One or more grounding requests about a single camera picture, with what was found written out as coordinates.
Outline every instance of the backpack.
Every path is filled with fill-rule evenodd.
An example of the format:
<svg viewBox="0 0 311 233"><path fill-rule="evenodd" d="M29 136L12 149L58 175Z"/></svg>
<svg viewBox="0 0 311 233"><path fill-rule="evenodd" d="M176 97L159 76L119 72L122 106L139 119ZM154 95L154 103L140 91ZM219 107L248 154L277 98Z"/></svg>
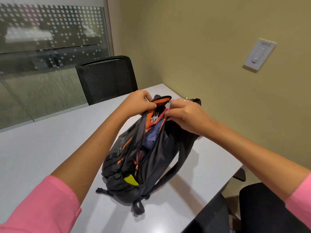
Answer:
<svg viewBox="0 0 311 233"><path fill-rule="evenodd" d="M141 203L168 182L184 164L195 140L199 137L182 129L174 121L166 121L165 105L171 96L156 95L154 110L146 111L110 149L102 166L107 179L107 190L96 193L116 196L124 203L133 204L137 215L145 212ZM201 105L200 99L192 99ZM177 163L160 179L179 152Z"/></svg>

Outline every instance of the mesh chair back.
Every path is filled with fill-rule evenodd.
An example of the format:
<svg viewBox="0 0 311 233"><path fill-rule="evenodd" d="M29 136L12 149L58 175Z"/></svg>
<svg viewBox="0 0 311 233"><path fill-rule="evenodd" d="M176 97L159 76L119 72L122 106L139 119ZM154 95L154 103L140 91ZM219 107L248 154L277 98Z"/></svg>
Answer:
<svg viewBox="0 0 311 233"><path fill-rule="evenodd" d="M131 60L112 56L83 63L76 70L89 105L136 91L137 83Z"/></svg>

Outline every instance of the floor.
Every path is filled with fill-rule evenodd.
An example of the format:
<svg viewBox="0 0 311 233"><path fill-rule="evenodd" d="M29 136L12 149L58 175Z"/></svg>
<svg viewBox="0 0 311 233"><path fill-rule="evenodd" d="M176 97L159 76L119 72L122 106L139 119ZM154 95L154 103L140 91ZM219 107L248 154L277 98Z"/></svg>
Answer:
<svg viewBox="0 0 311 233"><path fill-rule="evenodd" d="M244 165L242 168L246 174L246 181L242 182L235 178L231 178L227 186L222 191L222 195L226 199L227 205L231 211L231 216L229 218L231 229L238 231L240 230L240 208L239 208L239 192L240 190L248 185L261 182L247 167Z"/></svg>
<svg viewBox="0 0 311 233"><path fill-rule="evenodd" d="M0 77L0 129L86 103L75 68Z"/></svg>

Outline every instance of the white table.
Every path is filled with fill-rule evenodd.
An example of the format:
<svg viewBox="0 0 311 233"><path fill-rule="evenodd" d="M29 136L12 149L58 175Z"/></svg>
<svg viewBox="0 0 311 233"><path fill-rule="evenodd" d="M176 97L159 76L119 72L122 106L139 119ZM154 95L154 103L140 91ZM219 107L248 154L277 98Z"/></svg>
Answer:
<svg viewBox="0 0 311 233"><path fill-rule="evenodd" d="M164 84L146 90L151 96L179 98ZM125 98L120 96L0 133L0 223ZM138 118L130 118L119 134ZM133 216L130 206L95 193L97 187L105 188L99 171L72 232L180 232L240 167L237 159L215 143L206 138L197 140L178 174L149 200L142 201L145 213L138 217Z"/></svg>

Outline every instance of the light switch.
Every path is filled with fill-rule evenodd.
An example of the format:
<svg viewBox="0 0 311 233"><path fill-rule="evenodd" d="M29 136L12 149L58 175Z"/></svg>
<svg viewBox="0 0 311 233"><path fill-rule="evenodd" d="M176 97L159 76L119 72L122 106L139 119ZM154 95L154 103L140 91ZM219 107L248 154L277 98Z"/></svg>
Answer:
<svg viewBox="0 0 311 233"><path fill-rule="evenodd" d="M255 44L254 48L251 50L250 54L248 55L244 65L256 71L259 70L267 57L272 52L275 45L276 43L259 39Z"/></svg>
<svg viewBox="0 0 311 233"><path fill-rule="evenodd" d="M256 50L256 52L255 52L255 54L254 54L254 56L253 56L253 58L252 58L252 62L255 64L255 63L258 63L258 61L260 60L260 58L261 58L261 56L263 55L263 53L265 52L265 50L266 50L266 48L264 48L264 47L259 47L257 50Z"/></svg>

